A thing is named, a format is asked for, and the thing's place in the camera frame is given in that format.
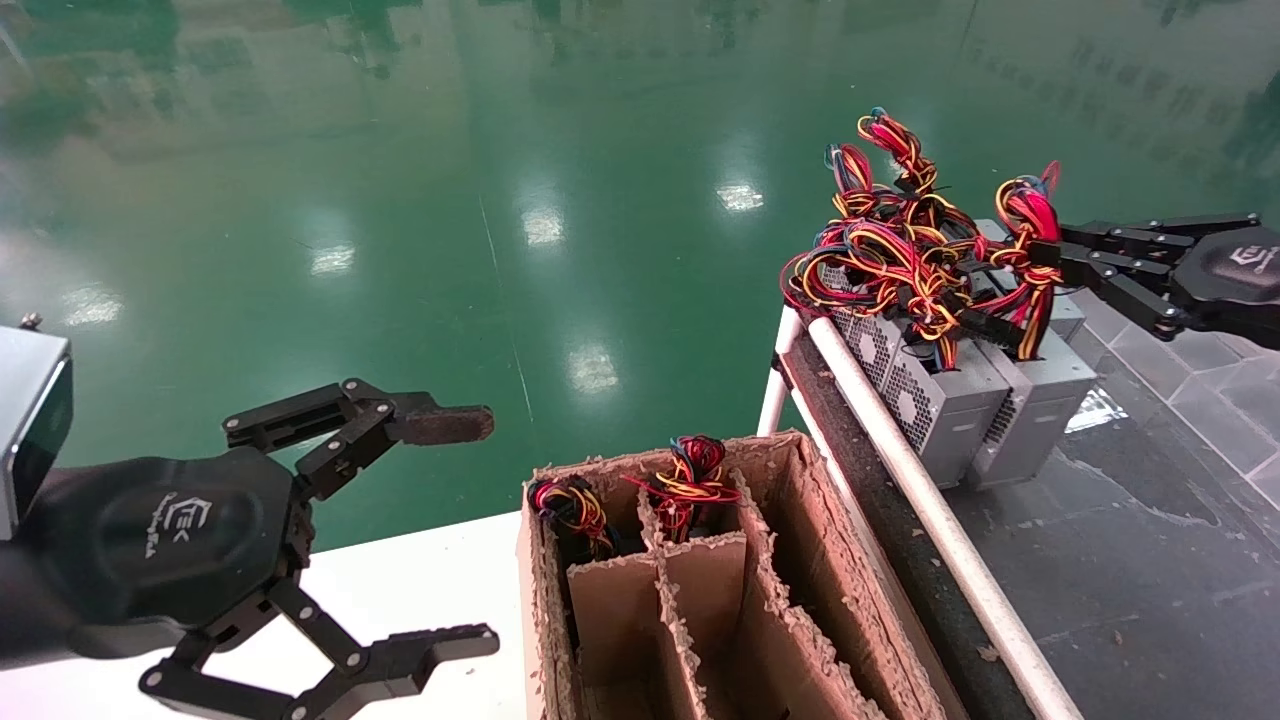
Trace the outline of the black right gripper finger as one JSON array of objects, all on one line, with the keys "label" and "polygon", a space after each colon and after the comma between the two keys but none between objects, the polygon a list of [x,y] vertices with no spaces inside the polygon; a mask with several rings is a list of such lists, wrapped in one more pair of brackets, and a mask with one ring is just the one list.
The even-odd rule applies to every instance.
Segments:
[{"label": "black right gripper finger", "polygon": [[1174,217],[1117,224],[1094,220],[1084,224],[1061,224],[1064,243],[1074,243],[1087,252],[1106,252],[1137,259],[1180,259],[1210,234],[1239,231],[1261,224],[1257,213],[1229,213],[1198,217]]},{"label": "black right gripper finger", "polygon": [[1187,328],[1187,313],[1169,300],[1170,265],[1079,243],[1032,243],[1030,261],[1056,270],[1069,288],[1089,290],[1161,341],[1171,341]]}]

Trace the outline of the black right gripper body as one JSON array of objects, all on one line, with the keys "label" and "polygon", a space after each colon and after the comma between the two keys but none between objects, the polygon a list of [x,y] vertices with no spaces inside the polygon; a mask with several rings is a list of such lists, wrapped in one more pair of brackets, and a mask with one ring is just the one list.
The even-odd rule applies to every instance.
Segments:
[{"label": "black right gripper body", "polygon": [[1170,301],[1192,329],[1279,350],[1279,234],[1251,225],[1207,234],[1170,275]]}]

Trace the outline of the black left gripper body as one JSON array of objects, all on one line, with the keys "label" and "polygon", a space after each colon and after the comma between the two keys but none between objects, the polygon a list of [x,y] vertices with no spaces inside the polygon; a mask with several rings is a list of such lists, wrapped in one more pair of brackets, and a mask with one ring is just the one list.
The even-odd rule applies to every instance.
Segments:
[{"label": "black left gripper body", "polygon": [[292,474],[252,448],[56,469],[3,543],[3,666],[223,633],[287,568],[293,502]]}]

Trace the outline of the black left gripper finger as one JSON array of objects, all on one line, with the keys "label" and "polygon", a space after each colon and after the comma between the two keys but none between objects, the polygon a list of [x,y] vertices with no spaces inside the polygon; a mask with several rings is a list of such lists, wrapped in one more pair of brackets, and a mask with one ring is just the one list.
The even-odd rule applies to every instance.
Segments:
[{"label": "black left gripper finger", "polygon": [[247,633],[247,614],[268,620],[284,616],[330,667],[316,685],[298,696],[205,674],[219,647],[212,630],[188,632],[174,651],[140,679],[148,698],[180,714],[205,719],[352,719],[371,703],[421,694],[445,662],[492,656],[499,635],[486,624],[448,626],[389,635],[360,644],[305,593],[294,580],[269,585],[230,614]]},{"label": "black left gripper finger", "polygon": [[494,416],[486,405],[445,407],[425,391],[392,393],[349,378],[237,413],[221,428],[229,447],[262,454],[321,439],[294,465],[294,483],[302,498],[324,501],[398,443],[479,442]]}]

